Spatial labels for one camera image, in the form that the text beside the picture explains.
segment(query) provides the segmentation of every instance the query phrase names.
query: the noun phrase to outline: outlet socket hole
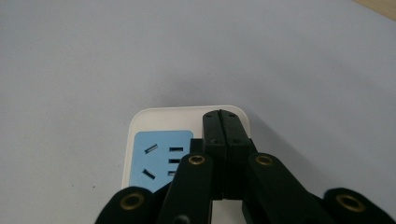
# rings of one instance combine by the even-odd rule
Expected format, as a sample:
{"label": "outlet socket hole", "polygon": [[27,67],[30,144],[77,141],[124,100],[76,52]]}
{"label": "outlet socket hole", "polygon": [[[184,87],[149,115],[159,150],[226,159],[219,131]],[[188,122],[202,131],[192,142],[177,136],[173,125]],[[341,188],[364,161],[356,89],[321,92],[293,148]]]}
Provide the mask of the outlet socket hole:
{"label": "outlet socket hole", "polygon": [[146,154],[149,154],[150,152],[152,152],[153,150],[155,150],[157,148],[158,148],[158,145],[155,144],[155,145],[149,147],[148,149],[146,149],[145,152],[146,152]]}
{"label": "outlet socket hole", "polygon": [[169,147],[169,151],[183,151],[183,147]]}
{"label": "outlet socket hole", "polygon": [[155,179],[155,174],[153,174],[152,172],[144,169],[143,170],[143,174],[145,174],[146,176],[150,177],[151,179]]}
{"label": "outlet socket hole", "polygon": [[169,163],[180,163],[181,159],[169,159]]}

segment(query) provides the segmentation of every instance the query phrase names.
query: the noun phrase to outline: gray surface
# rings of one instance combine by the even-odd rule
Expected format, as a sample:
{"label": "gray surface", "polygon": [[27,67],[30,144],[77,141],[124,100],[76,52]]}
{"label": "gray surface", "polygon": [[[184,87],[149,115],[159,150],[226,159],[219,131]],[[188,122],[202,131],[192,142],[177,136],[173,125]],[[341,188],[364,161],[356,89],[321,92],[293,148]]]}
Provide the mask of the gray surface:
{"label": "gray surface", "polygon": [[1,1],[0,223],[93,223],[135,113],[224,104],[312,192],[396,217],[395,37],[346,0]]}

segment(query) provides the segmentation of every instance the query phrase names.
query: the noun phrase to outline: electrical outlet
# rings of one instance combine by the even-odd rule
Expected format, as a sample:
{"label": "electrical outlet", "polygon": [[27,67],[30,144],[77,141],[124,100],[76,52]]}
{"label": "electrical outlet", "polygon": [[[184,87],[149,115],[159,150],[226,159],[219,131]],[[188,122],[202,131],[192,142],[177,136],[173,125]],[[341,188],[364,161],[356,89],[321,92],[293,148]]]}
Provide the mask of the electrical outlet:
{"label": "electrical outlet", "polygon": [[171,182],[181,158],[190,153],[191,139],[191,131],[137,133],[129,185],[155,192]]}

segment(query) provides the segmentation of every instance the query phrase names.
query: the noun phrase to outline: brass screw insert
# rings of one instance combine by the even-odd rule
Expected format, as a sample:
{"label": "brass screw insert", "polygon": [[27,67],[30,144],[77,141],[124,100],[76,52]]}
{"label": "brass screw insert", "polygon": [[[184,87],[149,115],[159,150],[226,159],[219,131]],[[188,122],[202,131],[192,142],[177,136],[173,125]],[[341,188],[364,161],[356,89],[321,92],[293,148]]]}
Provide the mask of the brass screw insert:
{"label": "brass screw insert", "polygon": [[205,162],[205,157],[203,156],[190,156],[189,157],[189,162],[192,165],[201,165]]}
{"label": "brass screw insert", "polygon": [[271,157],[269,156],[258,156],[256,157],[256,162],[258,162],[261,165],[272,165],[274,164],[273,159],[271,159]]}
{"label": "brass screw insert", "polygon": [[364,204],[361,201],[350,195],[339,194],[335,197],[335,199],[343,207],[345,207],[347,210],[350,210],[352,212],[360,213],[366,210],[366,206],[364,206]]}
{"label": "brass screw insert", "polygon": [[[134,202],[133,203],[128,202],[130,199],[134,199]],[[140,192],[131,193],[122,198],[120,202],[120,206],[123,210],[134,210],[140,207],[144,201],[145,201],[145,197],[143,196],[142,193]]]}

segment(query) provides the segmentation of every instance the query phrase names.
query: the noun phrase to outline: black plastic part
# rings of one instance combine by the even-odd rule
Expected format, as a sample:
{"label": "black plastic part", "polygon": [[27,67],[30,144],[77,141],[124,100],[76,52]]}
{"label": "black plastic part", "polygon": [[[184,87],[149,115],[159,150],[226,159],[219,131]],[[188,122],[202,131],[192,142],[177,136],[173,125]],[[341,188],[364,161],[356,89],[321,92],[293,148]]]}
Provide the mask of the black plastic part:
{"label": "black plastic part", "polygon": [[242,200],[246,187],[245,168],[251,153],[250,139],[241,120],[226,110],[219,112],[227,141],[225,199]]}
{"label": "black plastic part", "polygon": [[267,214],[260,206],[254,191],[247,187],[246,195],[242,201],[242,213],[247,224],[271,223]]}
{"label": "black plastic part", "polygon": [[259,152],[256,146],[254,145],[253,140],[251,140],[251,138],[249,140],[250,140],[250,154]]}
{"label": "black plastic part", "polygon": [[276,157],[252,154],[248,158],[247,180],[273,224],[335,223]]}
{"label": "black plastic part", "polygon": [[[153,223],[158,212],[156,197],[147,189],[129,187],[116,193],[96,219],[96,224],[140,224]],[[138,205],[135,208],[122,208],[123,204]]]}
{"label": "black plastic part", "polygon": [[212,159],[202,153],[186,155],[177,168],[157,224],[211,221]]}
{"label": "black plastic part", "polygon": [[367,198],[350,189],[328,190],[324,195],[323,204],[338,223],[396,223],[388,214]]}
{"label": "black plastic part", "polygon": [[190,153],[204,153],[204,140],[192,138],[190,140]]}
{"label": "black plastic part", "polygon": [[219,111],[203,116],[204,153],[213,159],[213,200],[222,200],[225,195],[227,146],[222,130]]}

